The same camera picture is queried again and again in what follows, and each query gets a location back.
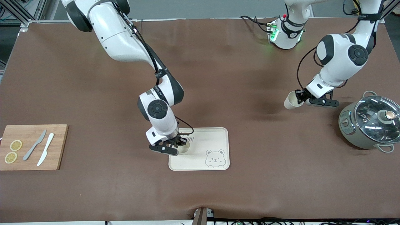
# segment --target cooking pot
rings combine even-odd
[[[366,91],[361,100],[342,110],[339,127],[343,136],[353,145],[391,153],[393,144],[400,142],[399,116],[399,105],[373,91]]]

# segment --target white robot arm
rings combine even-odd
[[[303,28],[311,15],[311,4],[327,0],[285,0],[287,15],[267,24],[268,39],[277,47],[291,49],[300,41]]]
[[[142,93],[138,108],[152,127],[146,132],[153,151],[178,155],[187,145],[178,131],[171,106],[182,101],[184,90],[129,20],[127,0],[62,0],[72,24],[80,31],[95,31],[107,54],[117,61],[145,61],[155,69],[156,85]]]
[[[359,0],[360,15],[353,34],[329,34],[321,39],[316,54],[323,68],[301,90],[296,90],[298,104],[336,107],[333,89],[363,68],[375,45],[376,29],[381,17],[381,0]]]

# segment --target paper cup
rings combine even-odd
[[[190,148],[190,142],[187,141],[186,145],[184,145],[184,146],[179,146],[179,147],[177,148],[177,150],[178,150],[179,154],[184,154],[184,153],[186,153],[186,152],[189,150],[189,148]]]
[[[296,98],[296,92],[292,91],[289,93],[289,95],[286,97],[285,102],[283,103],[283,105],[285,106],[285,108],[287,109],[295,109],[297,107],[300,107],[303,105],[304,102],[302,102],[301,104],[297,103],[297,98]]]

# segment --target black cable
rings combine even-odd
[[[345,15],[351,16],[351,15],[357,14],[357,13],[359,12],[359,11],[357,10],[356,12],[347,13],[347,12],[344,10],[344,4],[345,4],[345,2],[346,2],[346,0],[343,1],[343,7],[342,7],[343,13],[344,13]]]
[[[0,15],[0,18],[2,18],[2,16],[4,16],[4,13],[6,13],[6,8],[3,8],[0,6],[0,12],[3,10],[3,13]]]
[[[360,14],[362,14],[360,4],[359,4],[356,0],[353,0],[353,2],[354,2],[354,4],[356,4],[356,6],[357,6],[357,8],[358,8],[358,12],[359,12]],[[359,22],[360,22],[360,20],[357,20],[356,24],[355,24],[350,30],[346,31],[345,33],[349,33],[349,32],[351,32],[352,30],[354,30],[354,28],[356,28],[356,26],[358,25]]]
[[[342,85],[340,85],[340,86],[337,86],[337,88],[342,88],[342,87],[344,87],[344,86],[347,84],[347,81],[348,81],[348,79],[344,82],[344,84],[342,84]]]
[[[304,90],[303,85],[301,85],[300,79],[299,79],[299,70],[300,70],[300,65],[303,62],[303,60],[305,59],[305,57],[310,54],[312,51],[314,51],[315,49],[317,49],[317,47],[313,47],[310,51],[308,51],[308,53],[306,53],[303,58],[300,60],[299,65],[297,66],[297,72],[296,72],[296,76],[297,76],[297,82],[299,83],[300,87],[302,90]]]
[[[319,63],[317,62],[317,60],[315,59],[316,53],[317,53],[317,50],[314,51],[314,56],[313,56],[315,64],[319,65],[320,67],[324,67],[323,65],[319,64]]]
[[[261,25],[266,26],[267,23],[260,23],[260,22],[258,21],[258,19],[257,19],[256,16],[254,17],[254,20],[253,20],[252,18],[248,17],[248,16],[241,16],[240,18],[242,18],[242,19],[243,19],[243,18],[247,18],[247,19],[249,19],[251,22],[256,23],[256,24],[258,25],[258,27],[259,27],[262,31],[264,31],[264,32],[266,32],[266,33],[269,33],[269,34],[272,34],[272,31],[265,30],[264,28],[261,27]]]
[[[272,225],[272,224],[274,224],[274,223],[278,223],[279,225],[282,225],[279,221],[274,221],[274,222],[272,222],[272,223],[269,223],[268,225]]]
[[[286,7],[286,17],[289,17],[289,9],[288,9],[288,5],[286,5],[286,3],[285,3],[285,7]]]
[[[400,221],[400,219],[394,219],[394,220],[392,220],[392,221],[389,221],[388,223],[386,223],[387,225],[390,225],[391,223],[394,223],[394,222],[396,222],[396,221]]]
[[[142,37],[142,35],[141,35],[141,33],[139,32],[139,30],[136,28],[136,26],[133,28],[131,24],[129,24],[128,22],[126,22],[126,20],[125,20],[125,18],[124,18],[124,15],[123,15],[123,12],[122,12],[122,10],[120,9],[120,7],[119,7],[117,4],[115,4],[114,2],[112,2],[112,4],[113,4],[114,7],[116,8],[118,14],[124,19],[125,24],[129,27],[129,29],[131,29],[132,33],[133,33],[133,34],[138,34],[138,35],[136,36],[136,37],[138,37],[137,39],[140,41],[140,43],[142,43],[142,45],[143,45],[144,48],[146,49],[146,51],[147,51],[147,53],[148,53],[148,55],[149,55],[149,57],[150,57],[150,59],[151,59],[151,61],[152,61],[152,63],[153,63],[154,70],[156,71],[156,73],[158,73],[158,67],[157,67],[156,60],[154,59],[154,56],[151,54],[151,52],[150,52],[150,50],[149,50],[149,48],[148,48],[148,45],[147,45],[147,43],[144,41],[144,38]]]
[[[190,124],[186,123],[185,121],[183,121],[181,118],[179,118],[177,116],[175,116],[175,118],[177,118],[178,120],[182,121],[182,123],[188,125],[192,129],[192,131],[190,133],[178,133],[179,135],[191,135],[192,133],[194,133],[194,129]]]
[[[260,23],[260,22],[257,22],[257,21],[255,21],[255,20],[253,20],[252,18],[250,18],[249,16],[241,16],[240,18],[246,18],[246,19],[249,19],[251,22],[253,22],[253,23],[258,23],[258,24],[261,24],[261,25],[264,25],[264,26],[266,26],[267,25],[267,23]]]
[[[259,225],[263,225],[263,222],[260,221],[259,219],[256,219],[256,223],[259,224]]]

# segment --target bear drawing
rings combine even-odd
[[[207,158],[206,158],[206,165],[211,167],[222,168],[224,167],[226,160],[224,158],[224,150],[220,149],[217,152],[213,152],[211,150],[207,150]]]

